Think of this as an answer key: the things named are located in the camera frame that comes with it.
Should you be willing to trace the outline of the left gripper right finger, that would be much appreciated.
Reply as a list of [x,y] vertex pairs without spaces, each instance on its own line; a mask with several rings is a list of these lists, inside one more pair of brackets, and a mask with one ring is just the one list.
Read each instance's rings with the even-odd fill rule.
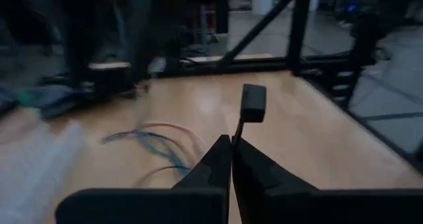
[[233,183],[243,223],[421,223],[421,189],[319,189],[240,139]]

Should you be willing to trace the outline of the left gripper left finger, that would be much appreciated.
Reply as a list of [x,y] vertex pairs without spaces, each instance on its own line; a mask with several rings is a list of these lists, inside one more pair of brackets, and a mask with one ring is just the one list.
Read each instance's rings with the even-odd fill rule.
[[221,135],[172,188],[90,188],[56,208],[56,223],[227,223],[232,144]]

